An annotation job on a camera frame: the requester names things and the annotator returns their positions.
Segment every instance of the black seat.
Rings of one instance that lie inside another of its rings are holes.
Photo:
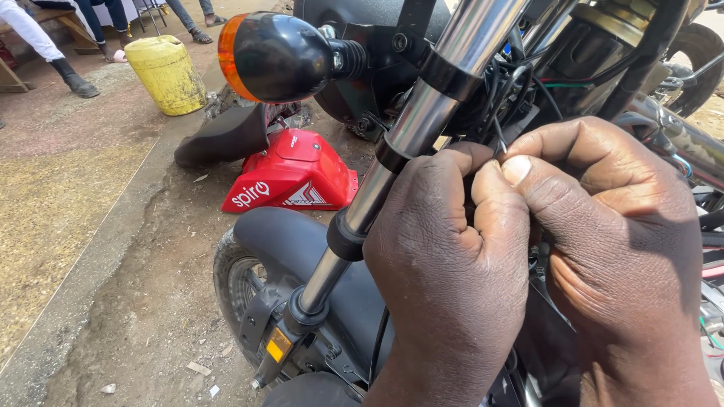
[[[174,151],[184,168],[210,167],[244,159],[269,147],[269,105],[236,107],[221,113]]]

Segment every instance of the dirt ground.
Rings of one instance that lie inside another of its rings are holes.
[[[312,111],[305,128],[324,136],[363,174],[374,146],[314,102],[305,104]],[[237,218],[219,206],[239,173],[239,164],[198,173],[169,169],[165,189],[146,209],[142,233],[96,294],[67,365],[50,379],[46,406],[261,405],[249,387],[253,372],[219,312],[211,274],[214,246]],[[309,214],[325,222],[333,215]],[[211,373],[187,369],[190,361]],[[111,383],[115,394],[100,391]],[[212,398],[214,385],[220,391]]]

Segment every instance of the white trousers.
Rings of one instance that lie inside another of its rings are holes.
[[[47,62],[64,58],[63,53],[58,50],[43,28],[18,6],[15,0],[0,0],[0,18],[5,20]]]

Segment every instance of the electric motorcycle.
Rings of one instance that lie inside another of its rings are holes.
[[[505,149],[523,132],[560,119],[592,114],[613,121],[703,188],[694,194],[705,213],[705,247],[724,247],[716,234],[724,225],[724,143],[647,96],[670,76],[660,60],[682,21],[704,6],[462,0],[451,13],[441,1],[297,0],[294,17],[230,19],[219,62],[242,97],[269,106],[313,96],[327,114],[362,124],[361,133],[377,142],[351,204],[329,227],[264,207],[241,215],[219,241],[214,284],[256,370],[251,387],[326,372],[338,378],[340,392],[364,397],[395,330],[362,243],[396,175],[413,157],[434,153],[441,135],[446,143]],[[269,124],[264,112],[249,117],[256,127]],[[265,137],[256,148],[269,148]],[[483,406],[579,404],[575,332],[547,295],[547,254],[545,243],[530,250],[523,327]],[[709,270],[720,264],[719,257],[707,261]],[[702,294],[709,300],[702,323],[721,320],[718,286],[702,280]]]

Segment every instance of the plastic jerrycan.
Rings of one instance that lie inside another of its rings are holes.
[[[186,52],[173,35],[141,38],[126,45],[126,59],[159,109],[181,116],[206,105],[206,89]]]

